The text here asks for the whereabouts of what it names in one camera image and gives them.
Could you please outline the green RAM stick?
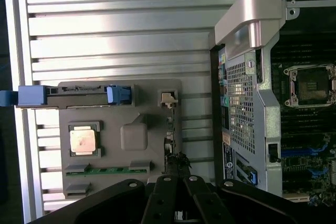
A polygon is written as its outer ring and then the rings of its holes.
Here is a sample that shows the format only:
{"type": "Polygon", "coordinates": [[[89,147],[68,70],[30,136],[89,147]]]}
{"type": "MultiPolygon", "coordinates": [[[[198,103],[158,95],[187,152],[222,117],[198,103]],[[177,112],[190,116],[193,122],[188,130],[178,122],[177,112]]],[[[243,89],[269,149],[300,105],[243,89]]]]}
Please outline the green RAM stick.
{"type": "Polygon", "coordinates": [[[93,176],[93,175],[119,175],[119,174],[146,174],[146,169],[131,169],[129,167],[91,167],[70,169],[65,172],[66,176],[93,176]]]}

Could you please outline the grey parts rack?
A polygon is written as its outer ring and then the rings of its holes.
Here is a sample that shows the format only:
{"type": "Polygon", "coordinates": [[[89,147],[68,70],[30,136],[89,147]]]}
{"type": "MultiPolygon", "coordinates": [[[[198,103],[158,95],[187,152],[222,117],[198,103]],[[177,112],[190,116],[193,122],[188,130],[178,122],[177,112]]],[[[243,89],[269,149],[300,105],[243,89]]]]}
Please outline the grey parts rack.
{"type": "Polygon", "coordinates": [[[131,105],[92,106],[59,110],[60,153],[63,193],[67,199],[94,194],[128,178],[146,182],[165,170],[164,138],[167,110],[161,107],[161,94],[176,91],[180,101],[179,79],[142,79],[62,82],[60,87],[116,84],[134,87],[131,105]],[[96,132],[97,150],[91,155],[76,155],[70,149],[70,130],[90,126],[96,132]],[[146,174],[66,176],[70,169],[87,166],[146,169],[146,174]]]}

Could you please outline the white expansion slot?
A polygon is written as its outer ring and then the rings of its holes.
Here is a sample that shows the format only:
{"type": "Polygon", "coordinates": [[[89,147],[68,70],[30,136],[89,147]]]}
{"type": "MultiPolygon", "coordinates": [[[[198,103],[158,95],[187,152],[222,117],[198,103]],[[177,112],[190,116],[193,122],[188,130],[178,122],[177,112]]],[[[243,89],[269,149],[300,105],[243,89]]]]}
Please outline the white expansion slot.
{"type": "Polygon", "coordinates": [[[305,193],[283,194],[283,198],[292,202],[309,202],[310,196],[305,193]]]}

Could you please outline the silver CPU chip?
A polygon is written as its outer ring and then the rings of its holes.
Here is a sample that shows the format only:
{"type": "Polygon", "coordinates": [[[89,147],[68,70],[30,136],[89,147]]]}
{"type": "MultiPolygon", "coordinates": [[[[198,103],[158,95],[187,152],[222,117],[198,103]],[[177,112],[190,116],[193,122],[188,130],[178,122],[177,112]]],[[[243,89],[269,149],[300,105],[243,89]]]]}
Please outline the silver CPU chip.
{"type": "Polygon", "coordinates": [[[96,132],[90,126],[70,130],[70,149],[76,155],[91,155],[97,150],[96,132]]]}

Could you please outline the open grey PC case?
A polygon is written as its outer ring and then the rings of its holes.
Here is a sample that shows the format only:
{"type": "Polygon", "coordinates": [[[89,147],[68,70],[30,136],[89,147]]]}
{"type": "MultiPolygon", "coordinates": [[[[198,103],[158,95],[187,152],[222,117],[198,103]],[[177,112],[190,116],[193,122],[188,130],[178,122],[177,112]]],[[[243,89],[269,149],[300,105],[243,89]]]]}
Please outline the open grey PC case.
{"type": "Polygon", "coordinates": [[[209,34],[217,179],[283,197],[271,50],[336,49],[336,0],[236,0],[209,34]]]}

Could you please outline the blue expansion slot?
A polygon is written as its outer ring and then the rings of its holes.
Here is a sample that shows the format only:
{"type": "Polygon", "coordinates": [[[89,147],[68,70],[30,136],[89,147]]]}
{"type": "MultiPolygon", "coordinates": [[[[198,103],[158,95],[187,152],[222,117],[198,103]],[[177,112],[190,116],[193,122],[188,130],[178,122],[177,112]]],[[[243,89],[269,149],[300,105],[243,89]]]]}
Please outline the blue expansion slot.
{"type": "Polygon", "coordinates": [[[293,157],[293,156],[316,156],[320,152],[323,152],[327,148],[326,145],[321,148],[297,148],[297,149],[288,149],[281,151],[281,157],[293,157]]]}

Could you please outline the green motherboard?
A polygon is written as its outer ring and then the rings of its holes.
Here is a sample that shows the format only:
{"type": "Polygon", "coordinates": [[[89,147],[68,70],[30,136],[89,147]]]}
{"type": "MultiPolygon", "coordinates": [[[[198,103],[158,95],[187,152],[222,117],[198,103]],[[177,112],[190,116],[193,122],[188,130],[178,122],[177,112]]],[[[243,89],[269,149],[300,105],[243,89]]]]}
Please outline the green motherboard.
{"type": "Polygon", "coordinates": [[[327,146],[316,156],[281,157],[282,193],[305,193],[311,206],[336,207],[336,104],[305,109],[284,105],[289,80],[283,70],[325,63],[336,65],[336,49],[303,45],[271,50],[272,91],[281,113],[281,151],[327,146]]]}

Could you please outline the hard disk blue caddy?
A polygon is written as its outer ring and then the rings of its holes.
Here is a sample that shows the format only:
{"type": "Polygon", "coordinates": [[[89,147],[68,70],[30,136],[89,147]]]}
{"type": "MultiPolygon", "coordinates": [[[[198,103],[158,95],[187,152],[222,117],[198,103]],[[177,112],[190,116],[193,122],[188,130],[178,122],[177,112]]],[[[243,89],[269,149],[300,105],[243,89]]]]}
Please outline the hard disk blue caddy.
{"type": "Polygon", "coordinates": [[[19,86],[17,91],[0,90],[0,106],[21,109],[68,109],[131,105],[134,87],[116,84],[98,86],[19,86]]]}

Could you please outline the CPU socket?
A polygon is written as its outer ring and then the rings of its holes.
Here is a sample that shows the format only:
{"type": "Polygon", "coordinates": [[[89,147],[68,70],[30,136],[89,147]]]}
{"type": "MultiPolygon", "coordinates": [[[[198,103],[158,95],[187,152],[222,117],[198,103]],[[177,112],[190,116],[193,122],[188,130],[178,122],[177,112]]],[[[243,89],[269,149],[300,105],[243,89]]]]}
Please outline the CPU socket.
{"type": "Polygon", "coordinates": [[[289,98],[284,105],[295,109],[336,104],[336,65],[297,65],[283,73],[289,80],[289,98]]]}

